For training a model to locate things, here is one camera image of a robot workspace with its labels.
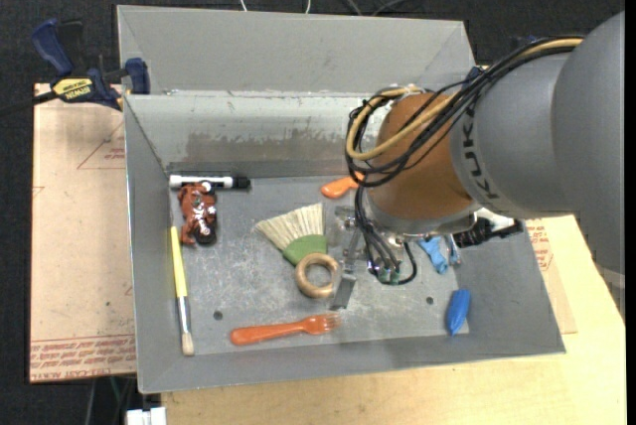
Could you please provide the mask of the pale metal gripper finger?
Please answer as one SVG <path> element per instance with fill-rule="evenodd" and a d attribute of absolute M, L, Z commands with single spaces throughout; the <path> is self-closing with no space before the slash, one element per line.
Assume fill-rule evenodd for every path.
<path fill-rule="evenodd" d="M 330 309 L 332 311 L 339 311 L 346 309 L 355 284 L 357 282 L 356 277 L 356 261 L 357 261 L 357 246 L 359 242 L 359 231 L 354 230 L 348 247 L 343 251 L 343 265 L 340 281 L 336 289 L 333 301 Z"/>
<path fill-rule="evenodd" d="M 353 207 L 338 206 L 334 210 L 334 230 L 339 235 L 352 234 L 358 227 Z"/>

